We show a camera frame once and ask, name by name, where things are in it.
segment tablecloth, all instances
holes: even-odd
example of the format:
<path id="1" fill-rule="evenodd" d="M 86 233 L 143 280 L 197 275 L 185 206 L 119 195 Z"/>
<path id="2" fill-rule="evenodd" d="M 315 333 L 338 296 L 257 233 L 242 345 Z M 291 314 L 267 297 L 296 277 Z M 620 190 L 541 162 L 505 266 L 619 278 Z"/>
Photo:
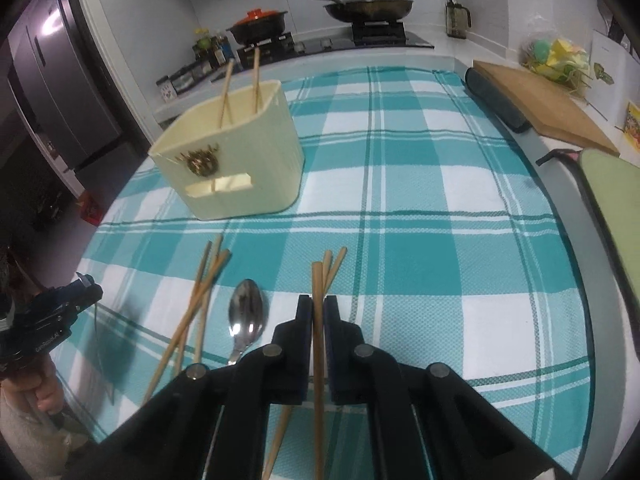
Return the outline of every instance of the tablecloth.
<path id="1" fill-rule="evenodd" d="M 587 305 L 562 225 L 510 133 L 452 72 L 368 67 L 284 90 L 305 154 L 290 208 L 198 221 L 146 160 L 109 209 L 79 266 L 104 289 L 97 333 L 89 310 L 54 353 L 81 419 L 101 440 L 140 405 L 206 240 L 222 233 L 232 252 L 212 293 L 210 367 L 231 352 L 227 306 L 242 279 L 269 300 L 259 346 L 310 292 L 311 261 L 346 246 L 331 291 L 342 318 L 399 362 L 449 364 L 571 471 L 593 387 Z M 312 424 L 306 402 L 274 475 L 312 477 Z M 372 478 L 364 408 L 328 406 L 326 428 L 326 477 Z"/>

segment yellow paper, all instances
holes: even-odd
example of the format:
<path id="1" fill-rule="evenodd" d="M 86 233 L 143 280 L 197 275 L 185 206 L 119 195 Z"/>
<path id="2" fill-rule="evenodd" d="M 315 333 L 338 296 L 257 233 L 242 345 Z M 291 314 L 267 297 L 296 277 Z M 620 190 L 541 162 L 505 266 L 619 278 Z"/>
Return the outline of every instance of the yellow paper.
<path id="1" fill-rule="evenodd" d="M 640 152 L 640 108 L 633 103 L 626 111 L 625 137 Z"/>

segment frying pan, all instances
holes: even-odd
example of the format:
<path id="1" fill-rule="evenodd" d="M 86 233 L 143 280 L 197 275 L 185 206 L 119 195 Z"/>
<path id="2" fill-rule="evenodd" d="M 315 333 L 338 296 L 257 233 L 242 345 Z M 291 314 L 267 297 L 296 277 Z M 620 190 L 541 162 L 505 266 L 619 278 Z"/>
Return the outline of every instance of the frying pan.
<path id="1" fill-rule="evenodd" d="M 345 23 L 396 22 L 404 18 L 413 0 L 328 0 L 326 12 Z"/>

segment cutting board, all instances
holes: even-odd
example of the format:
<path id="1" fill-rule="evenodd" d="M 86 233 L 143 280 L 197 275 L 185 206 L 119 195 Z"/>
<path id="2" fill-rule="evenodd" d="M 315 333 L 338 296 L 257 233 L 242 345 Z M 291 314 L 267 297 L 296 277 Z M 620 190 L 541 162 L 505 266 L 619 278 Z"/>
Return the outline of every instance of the cutting board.
<path id="1" fill-rule="evenodd" d="M 540 135 L 620 155 L 596 123 L 551 81 L 528 70 L 484 61 L 474 60 L 474 68 L 520 109 Z"/>

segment label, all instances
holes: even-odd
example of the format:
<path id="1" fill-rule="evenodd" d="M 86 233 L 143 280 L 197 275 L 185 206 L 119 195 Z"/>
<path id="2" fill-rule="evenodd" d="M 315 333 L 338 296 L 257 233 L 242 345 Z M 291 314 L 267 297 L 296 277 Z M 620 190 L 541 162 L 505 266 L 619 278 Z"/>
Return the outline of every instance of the label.
<path id="1" fill-rule="evenodd" d="M 217 48 L 214 53 L 216 54 L 216 59 L 218 60 L 218 63 L 220 63 L 220 65 L 224 65 L 226 63 L 226 59 L 225 59 L 225 54 L 224 52 L 222 52 L 222 50 L 220 50 L 219 48 Z"/>
<path id="2" fill-rule="evenodd" d="M 44 343 L 42 343 L 41 345 L 36 346 L 36 353 L 38 353 L 40 350 L 42 350 L 45 346 L 49 346 L 51 343 L 53 343 L 56 339 L 58 338 L 58 334 L 55 333 L 54 335 L 52 335 L 49 339 L 47 339 Z"/>

